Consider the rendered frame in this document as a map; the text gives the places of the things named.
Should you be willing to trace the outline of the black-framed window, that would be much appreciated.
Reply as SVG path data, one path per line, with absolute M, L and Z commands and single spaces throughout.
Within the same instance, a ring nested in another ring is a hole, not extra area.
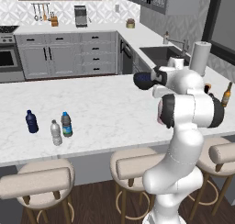
M 210 0 L 202 36 L 211 53 L 235 65 L 235 0 Z

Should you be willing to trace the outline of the grey base cupboard run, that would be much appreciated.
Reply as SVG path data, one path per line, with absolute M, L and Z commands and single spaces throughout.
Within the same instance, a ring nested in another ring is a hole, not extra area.
M 27 79 L 115 72 L 116 33 L 17 34 Z

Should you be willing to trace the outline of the blue-capped green-label plastic bottle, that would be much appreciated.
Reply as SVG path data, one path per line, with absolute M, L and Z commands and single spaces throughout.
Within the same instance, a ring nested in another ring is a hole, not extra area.
M 64 137 L 71 137 L 73 134 L 72 121 L 67 112 L 62 113 L 62 133 Z

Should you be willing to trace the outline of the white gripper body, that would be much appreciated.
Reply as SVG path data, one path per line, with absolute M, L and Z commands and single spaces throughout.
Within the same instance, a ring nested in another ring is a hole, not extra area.
M 171 89 L 166 88 L 160 84 L 156 84 L 152 89 L 152 96 L 153 97 L 162 97 L 167 94 L 172 94 L 173 91 Z

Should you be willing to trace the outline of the black dishwasher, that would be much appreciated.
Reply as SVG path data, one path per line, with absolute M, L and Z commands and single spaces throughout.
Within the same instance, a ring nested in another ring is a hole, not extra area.
M 119 37 L 118 61 L 120 74 L 132 74 L 133 51 L 122 37 Z

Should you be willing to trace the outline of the silver coffee machine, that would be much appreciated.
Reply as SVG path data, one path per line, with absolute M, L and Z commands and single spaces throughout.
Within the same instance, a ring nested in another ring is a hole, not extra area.
M 87 27 L 86 6 L 74 7 L 75 26 L 78 28 Z

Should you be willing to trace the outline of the silver oven with hob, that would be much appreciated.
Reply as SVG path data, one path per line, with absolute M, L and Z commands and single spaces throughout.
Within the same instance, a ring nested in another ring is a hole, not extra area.
M 25 80 L 14 36 L 17 29 L 18 26 L 0 26 L 0 84 Z

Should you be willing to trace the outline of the clear grey plastic bottle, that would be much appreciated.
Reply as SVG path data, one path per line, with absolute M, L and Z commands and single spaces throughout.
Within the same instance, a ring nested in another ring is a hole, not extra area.
M 53 144 L 56 146 L 60 146 L 62 144 L 61 129 L 55 119 L 51 122 L 50 132 Z

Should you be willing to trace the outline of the utensil rail with tools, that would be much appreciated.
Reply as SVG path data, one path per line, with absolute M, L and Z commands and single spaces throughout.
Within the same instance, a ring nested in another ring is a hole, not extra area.
M 32 3 L 36 21 L 50 21 L 49 3 Z

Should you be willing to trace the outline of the brown glass bottle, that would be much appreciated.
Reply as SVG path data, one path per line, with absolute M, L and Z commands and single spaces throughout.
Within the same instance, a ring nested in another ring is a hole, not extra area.
M 226 107 L 228 102 L 229 102 L 229 98 L 230 98 L 230 94 L 231 94 L 231 87 L 233 85 L 233 82 L 229 82 L 228 88 L 227 90 L 224 92 L 224 95 L 222 97 L 221 100 L 221 105 Z

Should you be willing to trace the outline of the silver tap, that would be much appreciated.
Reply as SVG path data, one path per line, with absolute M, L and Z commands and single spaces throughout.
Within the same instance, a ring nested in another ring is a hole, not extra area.
M 188 52 L 188 49 L 189 49 L 188 39 L 184 39 L 183 41 L 181 41 L 181 40 L 175 40 L 175 39 L 168 38 L 168 40 L 171 42 L 176 42 L 176 43 L 182 44 L 183 45 L 182 52 Z

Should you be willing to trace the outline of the white paper towel roll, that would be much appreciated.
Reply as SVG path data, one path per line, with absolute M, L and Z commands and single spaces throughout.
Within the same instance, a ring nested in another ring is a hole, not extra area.
M 204 76 L 210 50 L 211 44 L 209 42 L 195 42 L 189 63 L 189 69 L 197 72 L 201 76 Z

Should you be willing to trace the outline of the navy blue plastic bottle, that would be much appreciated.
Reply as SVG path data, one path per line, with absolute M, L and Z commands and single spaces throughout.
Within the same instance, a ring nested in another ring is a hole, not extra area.
M 39 131 L 36 116 L 30 110 L 27 111 L 26 121 L 28 124 L 28 131 L 30 133 L 37 133 Z

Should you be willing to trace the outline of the dark sink basin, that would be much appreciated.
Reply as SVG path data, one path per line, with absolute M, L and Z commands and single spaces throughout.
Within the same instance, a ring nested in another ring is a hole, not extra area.
M 157 66 L 166 66 L 171 57 L 181 55 L 181 51 L 174 46 L 169 47 L 145 47 L 141 48 Z

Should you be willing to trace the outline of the beige round bar stool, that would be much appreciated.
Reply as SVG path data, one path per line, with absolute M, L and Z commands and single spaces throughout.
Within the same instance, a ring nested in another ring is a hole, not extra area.
M 151 148 L 138 148 L 124 151 L 115 151 L 110 159 L 110 172 L 116 185 L 115 203 L 116 209 L 121 216 L 121 224 L 125 220 L 140 220 L 153 208 L 155 195 L 148 196 L 142 183 L 144 172 L 164 157 L 164 153 L 157 153 Z M 146 212 L 139 217 L 126 215 L 127 192 L 139 193 L 140 200 L 145 196 L 148 202 Z
M 74 168 L 66 159 L 31 162 L 17 174 L 0 178 L 0 198 L 16 198 L 26 208 L 31 224 L 39 224 L 40 216 L 48 224 L 47 210 L 62 204 L 65 224 L 72 224 L 74 180 Z
M 212 215 L 217 213 L 220 202 L 226 194 L 233 176 L 235 175 L 235 142 L 230 142 L 224 138 L 205 139 L 203 150 L 196 166 L 204 176 L 202 187 L 198 190 L 196 198 L 192 198 L 193 207 L 189 219 L 192 220 L 198 205 L 213 205 Z M 210 176 L 224 177 L 226 179 L 220 192 L 216 191 L 216 198 L 210 203 L 202 203 L 201 197 L 204 193 Z

